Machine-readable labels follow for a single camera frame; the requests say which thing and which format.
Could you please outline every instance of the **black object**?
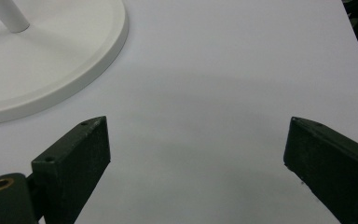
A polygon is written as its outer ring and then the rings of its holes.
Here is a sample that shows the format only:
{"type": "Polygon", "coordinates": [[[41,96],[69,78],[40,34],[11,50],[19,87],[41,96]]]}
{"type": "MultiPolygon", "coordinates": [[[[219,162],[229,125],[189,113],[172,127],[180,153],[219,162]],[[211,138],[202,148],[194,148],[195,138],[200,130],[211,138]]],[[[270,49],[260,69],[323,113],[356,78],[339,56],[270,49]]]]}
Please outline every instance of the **black object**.
{"type": "Polygon", "coordinates": [[[75,223],[109,162],[106,117],[79,123],[32,161],[30,176],[0,176],[0,224],[75,223]]]}
{"type": "Polygon", "coordinates": [[[292,118],[283,157],[341,223],[358,223],[358,144],[307,119],[292,118]]]}

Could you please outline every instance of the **white pole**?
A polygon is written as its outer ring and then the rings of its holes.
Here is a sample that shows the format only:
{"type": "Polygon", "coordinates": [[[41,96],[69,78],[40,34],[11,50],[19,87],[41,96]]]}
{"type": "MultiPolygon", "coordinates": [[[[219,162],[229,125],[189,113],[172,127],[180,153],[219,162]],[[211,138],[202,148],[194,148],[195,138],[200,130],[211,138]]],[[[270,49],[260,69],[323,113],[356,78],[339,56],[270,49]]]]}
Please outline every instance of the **white pole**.
{"type": "Polygon", "coordinates": [[[0,20],[11,33],[24,31],[30,26],[12,0],[0,0],[0,20]]]}

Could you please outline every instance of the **white surface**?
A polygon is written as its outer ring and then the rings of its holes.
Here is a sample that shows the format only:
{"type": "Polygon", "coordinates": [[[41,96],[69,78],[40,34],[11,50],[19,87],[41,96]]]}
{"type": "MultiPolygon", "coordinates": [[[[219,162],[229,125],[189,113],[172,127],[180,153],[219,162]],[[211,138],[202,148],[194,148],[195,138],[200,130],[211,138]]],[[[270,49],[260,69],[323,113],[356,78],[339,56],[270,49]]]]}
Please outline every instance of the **white surface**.
{"type": "Polygon", "coordinates": [[[31,26],[0,22],[0,122],[65,100],[118,56],[128,33],[121,0],[19,0],[31,26]]]}
{"type": "Polygon", "coordinates": [[[30,26],[12,0],[0,0],[0,21],[11,33],[24,31],[30,26]]]}
{"type": "Polygon", "coordinates": [[[340,0],[126,0],[124,49],[70,99],[0,124],[0,175],[106,115],[113,162],[77,223],[338,223],[283,165],[292,116],[358,142],[340,0]]]}

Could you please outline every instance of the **screw hole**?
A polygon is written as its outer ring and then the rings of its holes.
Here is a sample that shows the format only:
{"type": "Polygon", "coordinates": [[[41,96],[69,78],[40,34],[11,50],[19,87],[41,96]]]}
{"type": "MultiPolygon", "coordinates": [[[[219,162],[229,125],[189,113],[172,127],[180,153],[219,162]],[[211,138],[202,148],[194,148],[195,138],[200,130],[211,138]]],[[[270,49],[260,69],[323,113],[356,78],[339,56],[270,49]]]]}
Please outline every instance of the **screw hole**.
{"type": "Polygon", "coordinates": [[[54,157],[46,157],[46,158],[45,158],[45,161],[46,161],[46,162],[53,162],[54,160],[55,160],[54,157]]]}
{"type": "Polygon", "coordinates": [[[10,185],[14,183],[13,178],[4,178],[0,179],[0,190],[7,189],[10,185]]]}

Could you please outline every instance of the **white round base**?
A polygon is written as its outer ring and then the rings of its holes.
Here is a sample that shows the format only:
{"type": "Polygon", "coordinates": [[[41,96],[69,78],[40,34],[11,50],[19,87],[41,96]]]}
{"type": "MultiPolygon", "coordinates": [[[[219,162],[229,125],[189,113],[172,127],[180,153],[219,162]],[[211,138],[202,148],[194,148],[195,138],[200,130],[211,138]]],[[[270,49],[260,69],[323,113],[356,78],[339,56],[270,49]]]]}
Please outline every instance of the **white round base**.
{"type": "Polygon", "coordinates": [[[17,0],[31,26],[0,22],[0,122],[56,105],[97,78],[128,34],[121,0],[17,0]]]}

